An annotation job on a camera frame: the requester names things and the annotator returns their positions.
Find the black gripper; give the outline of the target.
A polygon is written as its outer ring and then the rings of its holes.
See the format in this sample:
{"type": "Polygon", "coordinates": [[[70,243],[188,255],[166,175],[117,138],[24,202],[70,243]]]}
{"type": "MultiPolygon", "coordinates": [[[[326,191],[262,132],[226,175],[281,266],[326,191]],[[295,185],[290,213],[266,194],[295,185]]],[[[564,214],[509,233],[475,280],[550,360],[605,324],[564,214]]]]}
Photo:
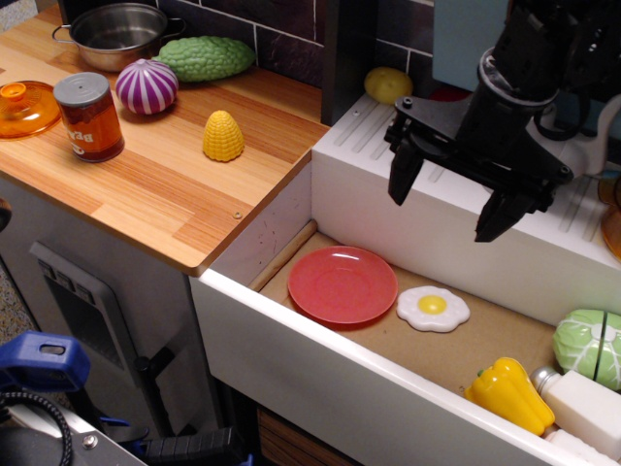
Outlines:
{"type": "Polygon", "coordinates": [[[546,210],[559,184],[573,172],[527,131],[548,107],[559,85],[548,71],[521,75],[516,60],[503,62],[488,50],[477,67],[473,94],[457,102],[402,96],[385,139],[394,153],[388,193],[402,206],[424,161],[493,190],[475,229],[475,241],[490,243],[524,215],[546,210]]]}

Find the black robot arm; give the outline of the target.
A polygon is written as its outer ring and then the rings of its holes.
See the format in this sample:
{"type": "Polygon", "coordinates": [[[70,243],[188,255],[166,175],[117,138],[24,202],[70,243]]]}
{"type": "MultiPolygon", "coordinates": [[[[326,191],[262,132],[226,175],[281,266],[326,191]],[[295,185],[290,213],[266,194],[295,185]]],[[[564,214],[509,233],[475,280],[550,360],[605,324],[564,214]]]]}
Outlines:
{"type": "Polygon", "coordinates": [[[475,237],[491,242],[523,216],[546,211],[556,190],[605,168],[611,97],[593,135],[583,131],[593,90],[620,71],[616,1],[515,1],[478,86],[454,102],[403,96],[385,138],[388,192],[402,204],[425,161],[487,187],[475,237]]]}

